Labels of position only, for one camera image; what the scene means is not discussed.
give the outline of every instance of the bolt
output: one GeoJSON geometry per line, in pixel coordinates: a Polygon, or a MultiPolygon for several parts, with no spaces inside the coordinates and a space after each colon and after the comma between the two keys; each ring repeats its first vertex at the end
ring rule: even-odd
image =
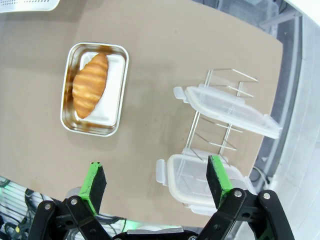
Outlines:
{"type": "Polygon", "coordinates": [[[77,201],[77,199],[75,199],[75,198],[74,198],[74,199],[72,199],[72,200],[71,200],[71,202],[70,202],[70,203],[71,203],[72,205],[76,205],[76,204],[77,204],[77,202],[78,202],[78,201],[77,201]]]}
{"type": "Polygon", "coordinates": [[[236,190],[234,192],[234,195],[237,197],[237,198],[240,198],[242,196],[242,192],[240,192],[239,190],[236,190]]]}
{"type": "Polygon", "coordinates": [[[270,199],[270,194],[266,192],[265,194],[263,194],[263,198],[264,199],[270,199]]]}
{"type": "Polygon", "coordinates": [[[49,210],[51,208],[51,204],[47,203],[46,205],[44,205],[44,209],[45,210],[49,210]]]}

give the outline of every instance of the rectangular tray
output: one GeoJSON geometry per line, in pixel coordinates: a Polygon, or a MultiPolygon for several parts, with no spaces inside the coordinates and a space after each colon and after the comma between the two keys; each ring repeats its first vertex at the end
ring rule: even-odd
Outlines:
{"type": "Polygon", "coordinates": [[[60,111],[61,123],[67,130],[101,137],[111,136],[117,131],[128,63],[128,52],[118,45],[80,42],[70,49],[65,66],[60,111]],[[98,53],[106,54],[108,59],[105,90],[93,112],[81,119],[73,105],[73,80],[78,71],[98,53]]]}

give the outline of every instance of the croissant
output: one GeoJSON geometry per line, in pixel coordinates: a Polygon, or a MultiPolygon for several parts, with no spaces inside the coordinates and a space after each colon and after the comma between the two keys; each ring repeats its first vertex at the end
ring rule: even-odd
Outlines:
{"type": "Polygon", "coordinates": [[[106,88],[108,59],[102,53],[94,56],[73,80],[73,106],[79,118],[88,117],[106,88]]]}

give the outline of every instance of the translucent container lid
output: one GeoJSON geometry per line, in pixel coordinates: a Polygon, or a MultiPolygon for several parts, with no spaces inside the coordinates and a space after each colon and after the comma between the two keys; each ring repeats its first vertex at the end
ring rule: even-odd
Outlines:
{"type": "MultiPolygon", "coordinates": [[[[174,154],[168,159],[167,184],[176,200],[189,205],[216,207],[207,182],[207,163],[182,154],[174,154]]],[[[234,188],[248,189],[245,178],[236,167],[223,166],[234,188]]]]}
{"type": "Polygon", "coordinates": [[[189,103],[199,113],[236,127],[277,139],[280,136],[279,124],[269,115],[263,115],[245,101],[214,87],[189,86],[173,89],[174,96],[189,103]]]}

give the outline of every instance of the beige table surface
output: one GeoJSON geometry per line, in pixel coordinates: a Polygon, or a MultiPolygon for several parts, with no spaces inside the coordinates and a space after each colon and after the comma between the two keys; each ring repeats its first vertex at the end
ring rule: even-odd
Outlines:
{"type": "MultiPolygon", "coordinates": [[[[194,116],[173,87],[203,83],[211,68],[236,68],[259,78],[246,86],[254,95],[247,102],[268,114],[281,59],[276,39],[191,0],[62,0],[51,12],[0,14],[0,176],[62,200],[99,161],[108,183],[101,212],[203,226],[208,217],[155,179],[156,161],[181,153],[194,116]],[[107,138],[60,122],[68,51],[86,41],[121,45],[130,56],[120,126],[107,138]]],[[[226,156],[249,174],[262,137],[246,131],[229,140],[239,151],[226,156]]]]}

